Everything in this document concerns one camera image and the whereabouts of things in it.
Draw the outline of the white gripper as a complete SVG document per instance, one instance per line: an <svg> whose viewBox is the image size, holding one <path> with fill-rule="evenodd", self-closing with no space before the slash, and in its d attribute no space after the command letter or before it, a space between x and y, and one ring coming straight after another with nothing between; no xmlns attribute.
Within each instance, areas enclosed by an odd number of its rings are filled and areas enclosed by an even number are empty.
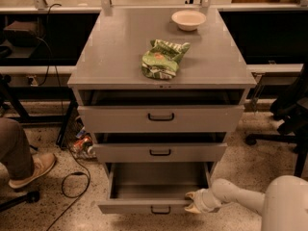
<svg viewBox="0 0 308 231"><path fill-rule="evenodd" d="M185 207L185 210L193 214L214 212L222 206L221 201L215 197L211 189L201 189L196 192L187 192L185 197L193 200L193 204Z"/></svg>

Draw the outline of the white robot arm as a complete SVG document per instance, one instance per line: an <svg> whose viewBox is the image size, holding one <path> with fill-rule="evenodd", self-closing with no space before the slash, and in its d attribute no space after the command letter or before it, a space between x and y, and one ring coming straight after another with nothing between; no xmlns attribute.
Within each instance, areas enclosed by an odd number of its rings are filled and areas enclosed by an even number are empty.
<svg viewBox="0 0 308 231"><path fill-rule="evenodd" d="M209 189L187 192L189 213L214 212L238 203L262 217L261 231L308 231L308 182L284 175L274 179L265 193L242 189L228 180L217 179Z"/></svg>

